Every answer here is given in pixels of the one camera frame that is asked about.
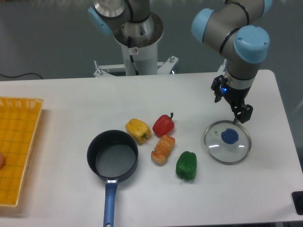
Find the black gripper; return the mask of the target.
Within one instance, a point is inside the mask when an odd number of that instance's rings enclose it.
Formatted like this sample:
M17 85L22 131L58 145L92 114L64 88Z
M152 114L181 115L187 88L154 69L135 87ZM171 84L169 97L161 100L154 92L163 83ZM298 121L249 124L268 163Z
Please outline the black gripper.
M214 102L217 103L224 97L232 107L233 123L245 123L251 118L253 107L245 104L244 101L250 88L251 85L246 85L244 80L226 78L223 75L214 78L211 85L215 95Z

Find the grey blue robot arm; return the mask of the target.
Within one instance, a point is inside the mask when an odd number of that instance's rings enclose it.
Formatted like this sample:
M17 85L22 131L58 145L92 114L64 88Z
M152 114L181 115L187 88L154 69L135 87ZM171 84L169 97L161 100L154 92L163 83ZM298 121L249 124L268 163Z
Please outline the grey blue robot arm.
M245 98L270 44L268 33L252 23L271 5L270 0L227 0L219 12L201 10L191 25L198 41L227 60L225 73L214 79L211 89L215 101L224 98L241 123L251 118L253 107ZM99 32L112 34L120 44L128 76L159 73L158 41L164 29L149 1L97 0L88 15Z

